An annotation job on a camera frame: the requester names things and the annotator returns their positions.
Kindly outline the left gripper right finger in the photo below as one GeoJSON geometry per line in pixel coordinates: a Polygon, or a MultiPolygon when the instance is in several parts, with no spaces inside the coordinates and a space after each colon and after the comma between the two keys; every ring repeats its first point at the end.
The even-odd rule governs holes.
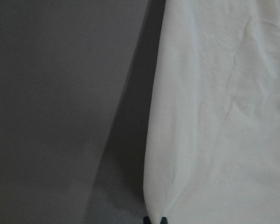
{"type": "Polygon", "coordinates": [[[168,219],[166,217],[162,217],[160,224],[168,224],[168,219]]]}

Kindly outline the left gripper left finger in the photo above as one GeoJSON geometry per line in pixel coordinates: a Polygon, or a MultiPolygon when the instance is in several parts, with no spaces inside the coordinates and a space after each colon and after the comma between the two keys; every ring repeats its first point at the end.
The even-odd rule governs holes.
{"type": "Polygon", "coordinates": [[[143,224],[152,224],[148,216],[143,217],[143,224]]]}

